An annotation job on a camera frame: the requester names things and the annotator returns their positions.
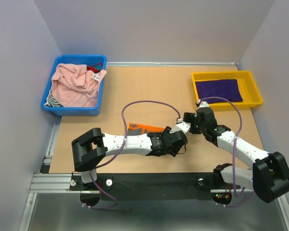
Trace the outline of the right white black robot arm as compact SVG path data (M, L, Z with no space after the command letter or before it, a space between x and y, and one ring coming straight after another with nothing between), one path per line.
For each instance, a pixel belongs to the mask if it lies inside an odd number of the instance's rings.
M255 192L266 203L289 192L289 166L283 154L269 153L244 141L230 128L219 125L209 107L200 107L195 113L184 113L183 121L190 124L190 133L202 134L216 147L241 160L248 169L235 165L216 167L213 185L222 188L232 183Z

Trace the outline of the orange towel with grey spots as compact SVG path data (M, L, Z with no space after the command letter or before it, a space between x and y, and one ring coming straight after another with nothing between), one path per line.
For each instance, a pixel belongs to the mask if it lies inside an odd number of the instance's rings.
M128 125L127 135L128 136L138 136L146 133L156 133L163 132L164 128L154 127L149 125L130 123Z

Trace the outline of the purple towel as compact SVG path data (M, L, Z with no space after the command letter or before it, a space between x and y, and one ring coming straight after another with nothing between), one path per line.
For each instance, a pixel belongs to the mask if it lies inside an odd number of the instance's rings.
M206 99L208 103L222 103L220 98L230 102L242 102L238 81L236 79L220 79L209 81L196 81L196 89L201 100Z

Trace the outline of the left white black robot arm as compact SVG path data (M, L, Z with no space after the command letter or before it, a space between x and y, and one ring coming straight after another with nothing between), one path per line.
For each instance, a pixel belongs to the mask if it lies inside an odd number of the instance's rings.
M81 184L88 190L97 186L96 167L106 156L139 154L143 156L176 156L188 141L190 126L179 123L164 132L134 136L117 136L93 128L72 141L74 170L81 175Z

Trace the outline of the pink towel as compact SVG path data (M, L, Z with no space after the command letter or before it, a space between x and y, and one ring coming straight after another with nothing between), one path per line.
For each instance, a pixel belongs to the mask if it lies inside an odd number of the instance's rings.
M85 64L58 64L51 91L63 107L94 107L106 74L103 69L99 73L87 71Z

